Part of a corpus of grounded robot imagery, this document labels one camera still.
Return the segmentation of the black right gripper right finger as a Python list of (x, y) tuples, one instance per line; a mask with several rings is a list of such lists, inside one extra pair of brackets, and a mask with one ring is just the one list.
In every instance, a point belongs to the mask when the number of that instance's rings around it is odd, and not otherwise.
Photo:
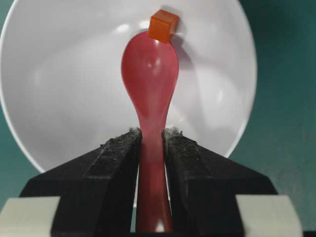
[(175, 128), (162, 132), (174, 228), (190, 237), (300, 237), (288, 196), (270, 179)]

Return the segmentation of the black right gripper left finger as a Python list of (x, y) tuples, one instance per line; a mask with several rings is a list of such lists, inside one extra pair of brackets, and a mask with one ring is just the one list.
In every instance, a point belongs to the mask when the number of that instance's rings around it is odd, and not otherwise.
[(118, 237), (130, 231), (142, 132), (31, 178), (0, 213), (3, 237)]

